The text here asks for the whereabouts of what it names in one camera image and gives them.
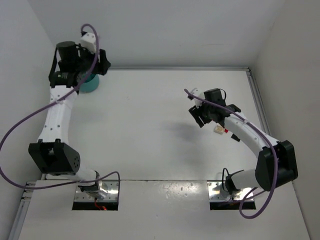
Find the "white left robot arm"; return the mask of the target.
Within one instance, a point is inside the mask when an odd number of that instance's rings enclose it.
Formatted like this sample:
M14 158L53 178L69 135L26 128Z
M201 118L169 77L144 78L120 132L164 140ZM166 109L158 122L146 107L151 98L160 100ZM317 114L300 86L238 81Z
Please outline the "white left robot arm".
M105 75L110 63L103 49L96 42L64 41L56 45L55 55L49 72L50 103L45 123L37 142L31 143L28 152L43 174L61 176L77 181L80 190L102 200L108 187L96 170L85 167L77 150L69 145L69 125L75 100L76 88L91 74Z

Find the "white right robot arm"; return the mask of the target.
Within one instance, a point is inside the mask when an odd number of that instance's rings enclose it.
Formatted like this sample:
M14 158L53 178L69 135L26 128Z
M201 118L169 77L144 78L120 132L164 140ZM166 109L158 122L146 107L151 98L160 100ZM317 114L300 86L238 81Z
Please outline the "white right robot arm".
M229 194L244 188L270 192L298 178L295 148L288 140L280 141L263 132L235 104L226 104L226 92L220 88L187 91L194 101L189 113L199 127L215 122L243 142L256 156L256 167L228 174L222 186Z

